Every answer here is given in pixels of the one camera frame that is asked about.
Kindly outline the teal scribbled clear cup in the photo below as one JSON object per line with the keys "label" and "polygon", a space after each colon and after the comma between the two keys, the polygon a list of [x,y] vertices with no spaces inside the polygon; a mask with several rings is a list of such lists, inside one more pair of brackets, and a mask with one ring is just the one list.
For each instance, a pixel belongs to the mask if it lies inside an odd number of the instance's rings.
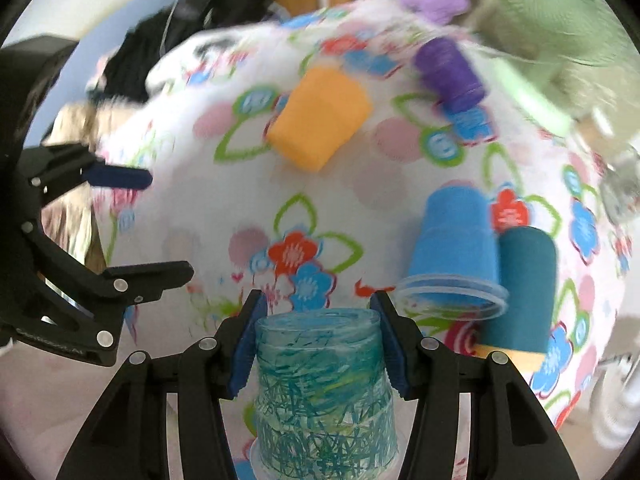
{"label": "teal scribbled clear cup", "polygon": [[256,429],[278,479],[374,479],[398,453],[381,318],[369,309],[290,312],[256,325]]}

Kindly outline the blue plastic cup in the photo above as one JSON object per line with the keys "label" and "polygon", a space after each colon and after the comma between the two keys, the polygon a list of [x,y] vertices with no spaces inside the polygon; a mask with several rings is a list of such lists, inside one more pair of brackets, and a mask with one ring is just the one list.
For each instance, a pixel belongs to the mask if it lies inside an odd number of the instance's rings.
{"label": "blue plastic cup", "polygon": [[445,320],[491,320],[506,313],[508,296],[485,195],[469,185],[439,188],[426,201],[396,304]]}

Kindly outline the dark teal cup yellow rim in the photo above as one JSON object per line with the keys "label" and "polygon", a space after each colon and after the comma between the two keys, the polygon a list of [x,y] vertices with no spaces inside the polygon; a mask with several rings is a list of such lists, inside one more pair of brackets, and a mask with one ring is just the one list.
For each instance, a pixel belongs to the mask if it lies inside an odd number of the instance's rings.
{"label": "dark teal cup yellow rim", "polygon": [[526,375],[539,370],[547,354],[558,253],[552,238],[531,226],[508,229],[498,242],[506,312],[480,323],[475,352],[501,351]]}

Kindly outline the orange plastic cup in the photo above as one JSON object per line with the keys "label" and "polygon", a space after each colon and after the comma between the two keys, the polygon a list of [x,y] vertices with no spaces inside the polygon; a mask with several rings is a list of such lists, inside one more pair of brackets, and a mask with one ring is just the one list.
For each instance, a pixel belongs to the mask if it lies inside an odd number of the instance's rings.
{"label": "orange plastic cup", "polygon": [[331,66],[306,71],[267,132],[271,147],[297,168],[318,172],[362,127],[373,105],[356,79]]}

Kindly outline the purple plastic cup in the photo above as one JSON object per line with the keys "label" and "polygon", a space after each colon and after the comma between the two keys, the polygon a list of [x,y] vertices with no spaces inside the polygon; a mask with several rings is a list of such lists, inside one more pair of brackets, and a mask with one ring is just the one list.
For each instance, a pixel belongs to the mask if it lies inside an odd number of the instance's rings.
{"label": "purple plastic cup", "polygon": [[485,99],[486,89],[474,68],[449,37],[421,46],[413,59],[422,84],[439,97],[449,113],[461,113]]}

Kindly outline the white small fan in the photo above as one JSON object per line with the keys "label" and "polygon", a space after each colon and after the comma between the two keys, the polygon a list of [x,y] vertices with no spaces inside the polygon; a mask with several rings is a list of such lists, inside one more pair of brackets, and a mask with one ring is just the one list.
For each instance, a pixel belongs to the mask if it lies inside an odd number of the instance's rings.
{"label": "white small fan", "polygon": [[589,401],[592,432],[608,450],[620,450],[639,423],[639,357],[625,353],[601,361]]}

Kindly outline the glass mason jar mug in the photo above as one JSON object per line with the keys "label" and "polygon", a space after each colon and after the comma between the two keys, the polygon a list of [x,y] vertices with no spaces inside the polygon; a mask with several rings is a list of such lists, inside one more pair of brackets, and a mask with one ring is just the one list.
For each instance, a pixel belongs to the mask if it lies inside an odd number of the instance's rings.
{"label": "glass mason jar mug", "polygon": [[631,145],[605,165],[600,183],[604,211],[613,226],[639,217],[639,153]]}

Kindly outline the floral tablecloth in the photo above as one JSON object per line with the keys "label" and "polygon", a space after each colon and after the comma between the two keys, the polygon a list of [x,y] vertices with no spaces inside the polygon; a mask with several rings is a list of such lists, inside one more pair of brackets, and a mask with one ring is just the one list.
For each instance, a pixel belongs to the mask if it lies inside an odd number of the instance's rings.
{"label": "floral tablecloth", "polygon": [[[453,115],[418,81],[432,34],[394,0],[368,0],[285,25],[200,32],[142,76],[148,99],[100,145],[113,164],[151,171],[144,191],[93,195],[111,266],[186,260],[192,281],[125,324],[153,356],[213,333],[260,289],[273,313],[362,307],[409,271],[424,206],[461,185],[488,203],[496,231],[550,235],[559,281],[549,349],[526,380],[562,426],[587,396],[625,290],[631,241],[613,228],[594,157],[526,117],[476,44],[462,50],[488,87]],[[269,142],[303,76],[329,67],[372,104],[362,128],[317,172]]]}

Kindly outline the green desk fan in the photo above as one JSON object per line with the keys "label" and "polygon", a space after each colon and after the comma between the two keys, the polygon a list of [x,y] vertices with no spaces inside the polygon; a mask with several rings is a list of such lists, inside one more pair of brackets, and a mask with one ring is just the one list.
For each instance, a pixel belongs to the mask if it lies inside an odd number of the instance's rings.
{"label": "green desk fan", "polygon": [[465,21],[497,76],[538,124],[586,115],[625,128],[639,111],[639,55],[605,0],[478,0]]}

